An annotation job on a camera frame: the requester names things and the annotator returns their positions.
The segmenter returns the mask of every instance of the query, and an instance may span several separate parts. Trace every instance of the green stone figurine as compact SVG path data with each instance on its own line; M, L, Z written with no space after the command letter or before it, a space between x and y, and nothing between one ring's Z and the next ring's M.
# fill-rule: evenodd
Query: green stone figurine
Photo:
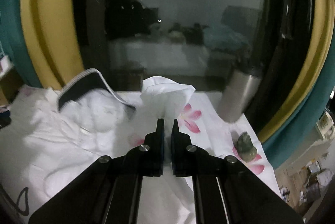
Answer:
M238 138L235 147L238 155L245 162L252 161L257 155L257 149L254 147L251 138L246 131Z

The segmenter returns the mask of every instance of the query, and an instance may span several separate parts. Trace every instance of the crumpled white cloth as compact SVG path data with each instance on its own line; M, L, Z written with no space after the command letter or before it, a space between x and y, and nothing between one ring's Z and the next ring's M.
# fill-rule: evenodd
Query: crumpled white cloth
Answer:
M56 108L57 92L23 90L11 107L12 124L0 131L0 183L11 198L16 201L20 191L29 187L31 215L98 157L125 155L143 143L147 133L155 131L158 116L173 120L174 115L178 117L180 130L190 135L193 144L216 156L233 154L232 130L238 134L247 130L261 157L255 165L264 165L258 177L280 195L273 169L244 116L236 124L226 124L212 106L209 98L213 97L207 93L193 94L192 87L186 89L189 98L186 96L182 101L179 97L179 110L173 115L171 107L166 105L150 110L160 97L156 93L155 100L150 98L150 89L157 92L153 89L156 80L150 81L147 83L152 85L143 86L142 96L140 92L119 93L137 107L130 121L122 112L124 106L113 104L113 99L100 90L90 92L77 103L71 102L62 113ZM179 85L175 87L174 91L162 89L171 93L170 99L162 98L171 100L173 93L182 93ZM19 207L25 209L23 198ZM28 223L29 216L21 218ZM174 177L169 162L165 163L162 177L145 177L137 223L195 223L192 180Z
M332 180L333 176L334 173L331 170L326 169L320 174L317 174L316 178L318 180L320 187L326 187Z
M150 77L143 81L141 99L143 114L137 115L147 124L155 125L158 118L164 119L165 147L164 161L171 162L171 131L174 119L183 111L195 88L191 85L179 84L165 77Z

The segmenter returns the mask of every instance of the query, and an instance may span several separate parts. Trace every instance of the bed sheet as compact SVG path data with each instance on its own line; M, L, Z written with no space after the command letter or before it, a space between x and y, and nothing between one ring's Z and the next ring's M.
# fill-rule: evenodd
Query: bed sheet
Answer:
M138 107L140 92L119 95ZM0 183L17 208L8 206L13 217L28 223L30 215L46 203L101 155L125 155L140 145L145 134L155 131L155 123L133 119L122 127L104 133L85 132L57 112L58 91L25 87L11 106L12 124L0 131ZM213 105L220 93L194 93L178 117L180 131L192 143L211 155L234 155L232 138L248 131L258 150L255 161L246 164L280 196L271 165L262 146L243 115L227 124ZM0 196L0 202L8 201ZM176 178L165 163L160 178L143 178L137 223L195 223L191 178Z

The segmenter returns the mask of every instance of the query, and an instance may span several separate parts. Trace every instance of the yellow curtain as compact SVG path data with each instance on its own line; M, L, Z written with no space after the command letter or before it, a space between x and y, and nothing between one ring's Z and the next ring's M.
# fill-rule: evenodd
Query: yellow curtain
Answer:
M315 84L328 54L334 28L334 0L315 0L312 36L300 74L283 105L259 132L263 143L290 117Z
M27 49L44 88L60 89L84 70L72 0L20 0Z

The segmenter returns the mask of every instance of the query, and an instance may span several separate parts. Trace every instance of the pink flower print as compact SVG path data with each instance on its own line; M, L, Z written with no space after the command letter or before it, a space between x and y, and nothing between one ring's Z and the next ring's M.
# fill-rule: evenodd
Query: pink flower print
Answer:
M239 154L237 153L237 150L235 147L232 148L232 151L236 158L238 158L247 168L249 168L255 175L259 175L264 171L265 166L260 164L254 164L254 162L257 162L262 158L261 155L257 154L256 157L251 161L246 163L245 161L242 161Z
M191 105L187 104L178 117L178 125L181 126L184 124L191 132L200 133L200 130L194 121L198 120L199 117L201 117L201 114L200 110L192 111Z
M132 147L138 147L139 145L143 145L144 138L141 138L136 133L133 133L128 137L128 143Z

